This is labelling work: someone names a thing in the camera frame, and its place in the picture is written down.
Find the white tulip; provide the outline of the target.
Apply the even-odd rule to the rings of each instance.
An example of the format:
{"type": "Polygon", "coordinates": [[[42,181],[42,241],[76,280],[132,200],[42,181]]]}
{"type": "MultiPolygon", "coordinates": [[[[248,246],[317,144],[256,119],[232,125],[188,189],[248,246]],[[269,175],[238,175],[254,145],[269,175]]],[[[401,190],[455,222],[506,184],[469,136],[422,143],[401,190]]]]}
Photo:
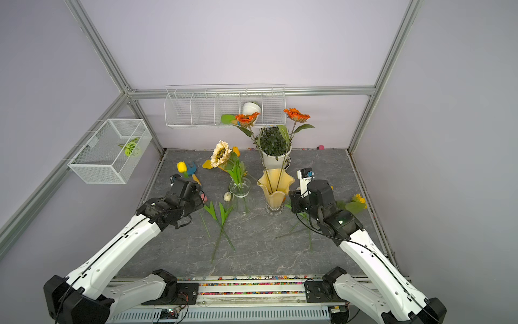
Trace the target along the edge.
{"type": "Polygon", "coordinates": [[[229,236],[225,230],[226,221],[227,221],[229,215],[231,214],[231,212],[233,211],[233,206],[231,205],[231,200],[232,200],[232,194],[230,192],[225,193],[223,196],[223,202],[226,203],[226,205],[224,205],[222,202],[218,203],[219,216],[217,216],[217,214],[216,214],[216,209],[214,207],[213,202],[209,202],[209,206],[206,208],[206,210],[209,212],[210,216],[213,218],[213,220],[215,222],[217,222],[217,224],[220,228],[219,236],[218,236],[217,242],[214,246],[214,251],[213,251],[213,254],[211,257],[211,262],[213,262],[215,260],[218,249],[221,245],[223,238],[225,238],[227,240],[229,246],[231,247],[231,249],[233,251],[236,250],[231,239],[229,238],[229,236]]]}

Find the yellow fluted vase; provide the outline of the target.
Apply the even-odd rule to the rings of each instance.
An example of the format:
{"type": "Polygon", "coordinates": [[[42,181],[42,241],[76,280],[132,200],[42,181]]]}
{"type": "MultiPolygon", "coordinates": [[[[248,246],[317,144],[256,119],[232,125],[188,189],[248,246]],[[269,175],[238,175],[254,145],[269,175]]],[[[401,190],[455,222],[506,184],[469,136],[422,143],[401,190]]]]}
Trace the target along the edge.
{"type": "Polygon", "coordinates": [[[263,176],[257,181],[257,185],[263,190],[267,211],[271,215],[278,215],[289,195],[289,188],[295,182],[295,178],[289,175],[284,169],[267,169],[263,176]]]}

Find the clear glass vase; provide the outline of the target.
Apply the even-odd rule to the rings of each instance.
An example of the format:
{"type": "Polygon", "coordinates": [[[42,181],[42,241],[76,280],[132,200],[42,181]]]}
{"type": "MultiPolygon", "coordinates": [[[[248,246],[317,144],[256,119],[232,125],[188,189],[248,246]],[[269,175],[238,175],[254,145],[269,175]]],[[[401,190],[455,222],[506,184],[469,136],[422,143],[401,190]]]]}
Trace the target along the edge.
{"type": "Polygon", "coordinates": [[[251,204],[249,202],[249,194],[252,188],[252,182],[243,177],[239,184],[231,181],[229,191],[232,195],[231,203],[233,211],[236,213],[247,214],[250,212],[251,204]]]}

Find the cream gerbera flower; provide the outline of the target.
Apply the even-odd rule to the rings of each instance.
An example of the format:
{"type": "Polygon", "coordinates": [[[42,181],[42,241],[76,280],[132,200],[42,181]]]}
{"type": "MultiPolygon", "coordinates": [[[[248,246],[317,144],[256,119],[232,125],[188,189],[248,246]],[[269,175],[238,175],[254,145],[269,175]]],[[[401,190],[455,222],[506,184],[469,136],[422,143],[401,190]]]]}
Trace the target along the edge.
{"type": "Polygon", "coordinates": [[[209,159],[209,160],[211,160],[213,162],[214,169],[219,169],[219,170],[223,170],[224,172],[226,172],[225,171],[225,164],[229,160],[231,160],[232,148],[233,147],[230,147],[229,144],[227,142],[223,141],[223,140],[220,140],[216,144],[216,147],[214,148],[213,153],[212,153],[212,155],[210,156],[210,159],[209,159]]]}

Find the orange tulip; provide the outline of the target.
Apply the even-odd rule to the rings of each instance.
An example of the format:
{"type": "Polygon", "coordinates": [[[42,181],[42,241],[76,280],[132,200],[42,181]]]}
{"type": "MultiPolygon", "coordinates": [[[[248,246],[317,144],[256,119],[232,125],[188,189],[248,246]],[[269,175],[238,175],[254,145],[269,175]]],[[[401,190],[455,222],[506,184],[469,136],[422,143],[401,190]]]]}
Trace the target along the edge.
{"type": "Polygon", "coordinates": [[[236,194],[242,194],[244,191],[244,174],[245,174],[244,162],[240,160],[240,150],[237,147],[232,148],[231,154],[231,177],[234,182],[236,194]]]}

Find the orange gerbera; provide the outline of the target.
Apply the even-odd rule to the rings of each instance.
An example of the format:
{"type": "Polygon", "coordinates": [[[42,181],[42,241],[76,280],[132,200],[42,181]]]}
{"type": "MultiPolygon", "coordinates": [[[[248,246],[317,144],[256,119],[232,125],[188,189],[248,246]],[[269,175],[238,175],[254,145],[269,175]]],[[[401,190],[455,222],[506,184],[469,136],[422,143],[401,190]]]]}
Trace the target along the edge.
{"type": "Polygon", "coordinates": [[[272,128],[263,127],[260,129],[257,135],[253,132],[253,126],[260,114],[255,113],[253,115],[236,115],[238,121],[237,128],[240,129],[246,136],[250,137],[256,148],[265,155],[271,155],[275,150],[275,143],[272,136],[272,128]]]}
{"type": "Polygon", "coordinates": [[[313,125],[307,124],[307,121],[310,119],[310,115],[301,113],[296,108],[284,109],[284,113],[293,122],[293,125],[291,130],[289,130],[287,126],[280,125],[276,127],[274,131],[274,153],[276,155],[275,159],[277,162],[275,169],[282,170],[285,168],[285,162],[288,158],[289,152],[291,151],[295,134],[305,129],[314,128],[313,125]]]}

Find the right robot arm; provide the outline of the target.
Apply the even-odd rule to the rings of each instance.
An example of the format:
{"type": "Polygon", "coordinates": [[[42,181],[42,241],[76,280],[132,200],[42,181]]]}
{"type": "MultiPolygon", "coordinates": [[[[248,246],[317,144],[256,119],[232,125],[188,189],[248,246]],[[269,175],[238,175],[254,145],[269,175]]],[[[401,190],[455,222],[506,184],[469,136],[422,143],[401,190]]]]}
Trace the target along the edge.
{"type": "Polygon", "coordinates": [[[336,267],[324,281],[341,299],[351,302],[377,323],[442,323],[446,306],[438,298],[419,291],[383,255],[362,223],[351,212],[339,208],[326,180],[302,178],[300,188],[291,191],[291,210],[306,213],[303,222],[312,232],[329,238],[370,279],[371,290],[348,272],[336,267]]]}

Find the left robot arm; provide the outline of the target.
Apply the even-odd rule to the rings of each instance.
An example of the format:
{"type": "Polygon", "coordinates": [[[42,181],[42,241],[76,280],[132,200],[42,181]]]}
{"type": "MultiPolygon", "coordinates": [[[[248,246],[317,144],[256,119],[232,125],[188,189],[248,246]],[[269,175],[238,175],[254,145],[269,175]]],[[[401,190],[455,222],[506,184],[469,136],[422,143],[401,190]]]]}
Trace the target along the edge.
{"type": "Polygon", "coordinates": [[[178,299],[178,279],[163,269],[143,279],[109,288],[120,269],[168,226],[204,205],[201,186],[175,174],[164,197],[151,198],[131,220],[87,262],[66,277],[54,275],[44,285],[45,300],[55,323],[106,323],[114,316],[147,302],[178,299]]]}

